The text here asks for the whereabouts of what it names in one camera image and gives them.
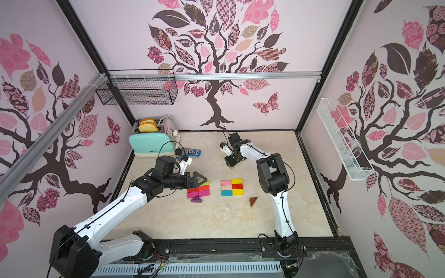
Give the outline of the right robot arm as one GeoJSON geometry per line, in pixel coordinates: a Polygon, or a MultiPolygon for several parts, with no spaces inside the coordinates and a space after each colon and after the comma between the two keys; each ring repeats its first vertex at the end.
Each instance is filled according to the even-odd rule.
{"type": "Polygon", "coordinates": [[[299,236],[292,222],[288,202],[290,178],[287,164],[278,153],[268,153],[256,147],[250,140],[242,140],[237,133],[229,136],[227,142],[220,144],[226,154],[228,167],[249,160],[256,164],[261,189],[272,200],[275,217],[275,248],[282,257],[290,257],[299,246],[299,236]]]}

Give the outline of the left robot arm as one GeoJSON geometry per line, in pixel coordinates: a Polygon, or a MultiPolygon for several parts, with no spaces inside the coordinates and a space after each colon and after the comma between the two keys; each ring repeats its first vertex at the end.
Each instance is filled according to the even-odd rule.
{"type": "Polygon", "coordinates": [[[118,224],[156,198],[165,188],[198,188],[207,178],[198,172],[156,174],[150,170],[134,180],[127,191],[90,218],[70,228],[60,227],[52,242],[49,265],[64,278],[89,278],[104,265],[126,257],[148,258],[154,253],[153,239],[142,231],[117,240],[104,241],[118,224]]]}

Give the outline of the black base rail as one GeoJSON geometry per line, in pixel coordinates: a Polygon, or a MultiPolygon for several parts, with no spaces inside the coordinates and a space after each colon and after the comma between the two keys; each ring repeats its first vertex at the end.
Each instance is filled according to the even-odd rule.
{"type": "Polygon", "coordinates": [[[126,257],[110,264],[194,262],[279,262],[282,275],[249,277],[363,278],[365,271],[348,237],[303,237],[290,257],[282,257],[275,238],[153,239],[154,253],[148,258],[126,257]]]}

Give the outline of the yellow toast back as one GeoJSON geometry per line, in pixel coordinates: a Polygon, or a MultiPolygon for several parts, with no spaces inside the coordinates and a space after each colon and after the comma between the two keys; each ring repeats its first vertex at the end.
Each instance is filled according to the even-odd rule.
{"type": "Polygon", "coordinates": [[[156,124],[156,120],[154,119],[143,119],[139,122],[139,125],[143,125],[145,123],[152,123],[152,124],[156,124]]]}

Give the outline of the mint green toaster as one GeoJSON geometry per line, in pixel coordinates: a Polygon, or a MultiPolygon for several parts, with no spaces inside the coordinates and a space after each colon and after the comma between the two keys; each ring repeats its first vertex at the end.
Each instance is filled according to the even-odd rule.
{"type": "Polygon", "coordinates": [[[173,118],[170,115],[163,117],[146,118],[156,120],[158,132],[140,133],[139,122],[136,120],[132,126],[129,136],[131,145],[136,157],[173,156],[175,149],[180,148],[180,134],[176,128],[173,118]]]}

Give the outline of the purple triangle block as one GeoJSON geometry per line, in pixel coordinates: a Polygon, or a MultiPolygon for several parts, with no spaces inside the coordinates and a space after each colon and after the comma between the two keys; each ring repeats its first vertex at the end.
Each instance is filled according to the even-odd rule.
{"type": "Polygon", "coordinates": [[[195,196],[191,199],[192,203],[202,203],[202,199],[199,196],[195,196]]]}

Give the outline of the magenta block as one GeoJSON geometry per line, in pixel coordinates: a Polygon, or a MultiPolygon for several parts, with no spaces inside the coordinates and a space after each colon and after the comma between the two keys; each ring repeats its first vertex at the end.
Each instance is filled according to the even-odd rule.
{"type": "Polygon", "coordinates": [[[195,197],[199,196],[198,192],[187,192],[187,198],[188,199],[193,199],[195,197]]]}
{"type": "Polygon", "coordinates": [[[205,197],[205,196],[209,196],[210,195],[210,191],[209,190],[205,190],[205,191],[199,191],[198,192],[198,196],[201,197],[205,197]]]}

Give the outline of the yellow toast front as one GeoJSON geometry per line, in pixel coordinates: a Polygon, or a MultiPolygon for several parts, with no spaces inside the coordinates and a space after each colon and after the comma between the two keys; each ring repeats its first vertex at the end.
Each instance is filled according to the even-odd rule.
{"type": "Polygon", "coordinates": [[[158,132],[159,129],[156,126],[156,124],[147,122],[139,125],[138,130],[140,133],[151,133],[151,132],[158,132]]]}

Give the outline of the brown triangle block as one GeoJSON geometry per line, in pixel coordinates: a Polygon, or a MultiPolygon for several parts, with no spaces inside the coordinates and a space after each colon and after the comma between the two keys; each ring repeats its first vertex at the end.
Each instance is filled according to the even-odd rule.
{"type": "Polygon", "coordinates": [[[254,206],[254,204],[256,203],[257,199],[258,199],[258,197],[251,197],[251,198],[249,198],[249,204],[250,204],[251,208],[254,206]]]}

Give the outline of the pink block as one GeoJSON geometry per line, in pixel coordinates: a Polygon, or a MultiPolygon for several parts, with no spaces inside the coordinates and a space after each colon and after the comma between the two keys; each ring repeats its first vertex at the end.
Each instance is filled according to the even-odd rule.
{"type": "Polygon", "coordinates": [[[231,180],[224,180],[221,182],[221,186],[232,186],[231,180]]]}

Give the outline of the yellow block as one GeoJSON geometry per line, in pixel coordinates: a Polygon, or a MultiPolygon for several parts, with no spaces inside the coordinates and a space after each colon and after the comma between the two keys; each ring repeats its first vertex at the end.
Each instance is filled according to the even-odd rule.
{"type": "Polygon", "coordinates": [[[244,195],[244,190],[243,189],[232,190],[232,195],[233,196],[243,196],[244,195]]]}
{"type": "Polygon", "coordinates": [[[232,179],[231,183],[232,183],[232,185],[234,185],[234,184],[243,184],[243,180],[241,178],[232,179]]]}

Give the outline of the yellow toast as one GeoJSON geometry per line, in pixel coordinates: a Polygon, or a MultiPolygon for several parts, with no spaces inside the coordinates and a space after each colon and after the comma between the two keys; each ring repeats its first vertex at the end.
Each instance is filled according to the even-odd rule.
{"type": "Polygon", "coordinates": [[[139,125],[138,130],[140,133],[151,133],[151,132],[158,132],[159,129],[156,126],[156,124],[147,122],[139,125]]]}
{"type": "Polygon", "coordinates": [[[139,122],[139,125],[143,125],[145,123],[152,123],[152,124],[156,124],[156,120],[154,119],[143,119],[139,122]]]}

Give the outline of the teal rectangular block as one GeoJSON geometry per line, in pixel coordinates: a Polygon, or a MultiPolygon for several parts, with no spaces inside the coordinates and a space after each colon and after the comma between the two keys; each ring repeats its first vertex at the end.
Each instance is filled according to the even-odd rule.
{"type": "Polygon", "coordinates": [[[233,192],[232,192],[232,190],[223,190],[223,191],[221,191],[221,196],[222,197],[233,196],[233,192]]]}

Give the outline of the beige rectangular block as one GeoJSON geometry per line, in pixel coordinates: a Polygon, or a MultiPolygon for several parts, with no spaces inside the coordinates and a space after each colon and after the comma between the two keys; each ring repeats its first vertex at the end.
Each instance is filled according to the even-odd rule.
{"type": "Polygon", "coordinates": [[[232,185],[222,185],[221,190],[222,191],[232,191],[232,185]]]}

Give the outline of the blue candy bag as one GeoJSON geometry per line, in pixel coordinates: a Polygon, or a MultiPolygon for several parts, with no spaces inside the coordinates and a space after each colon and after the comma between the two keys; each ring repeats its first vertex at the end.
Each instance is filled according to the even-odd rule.
{"type": "Polygon", "coordinates": [[[184,148],[183,151],[187,156],[200,157],[201,155],[200,149],[184,148]]]}

